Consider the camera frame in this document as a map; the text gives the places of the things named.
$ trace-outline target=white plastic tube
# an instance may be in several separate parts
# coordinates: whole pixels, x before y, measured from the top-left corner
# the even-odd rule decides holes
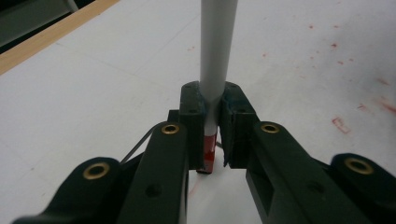
[[[224,92],[237,0],[202,0],[200,92],[205,99],[205,136],[215,135]]]

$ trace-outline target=black plastic part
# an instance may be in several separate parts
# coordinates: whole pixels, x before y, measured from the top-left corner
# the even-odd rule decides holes
[[[252,127],[259,118],[241,88],[227,82],[221,100],[219,120],[224,166],[247,168]]]
[[[204,167],[205,102],[199,92],[199,82],[185,84],[181,88],[178,121],[189,130],[189,169]]]
[[[168,122],[178,122],[178,110],[169,110]]]
[[[178,131],[164,133],[166,125]],[[180,123],[165,123],[148,142],[117,223],[185,223],[188,173],[187,130]]]
[[[356,154],[332,159],[330,175],[374,223],[396,223],[396,178]]]
[[[106,175],[97,179],[85,178],[84,171],[98,163],[108,165]],[[118,214],[117,209],[113,210],[114,207],[109,205],[114,205],[111,203],[114,198],[112,193],[119,173],[120,164],[114,159],[85,161],[66,178],[43,213],[35,217],[22,217],[14,224],[108,223]]]
[[[252,145],[247,183],[263,223],[371,223],[282,126],[257,123]]]

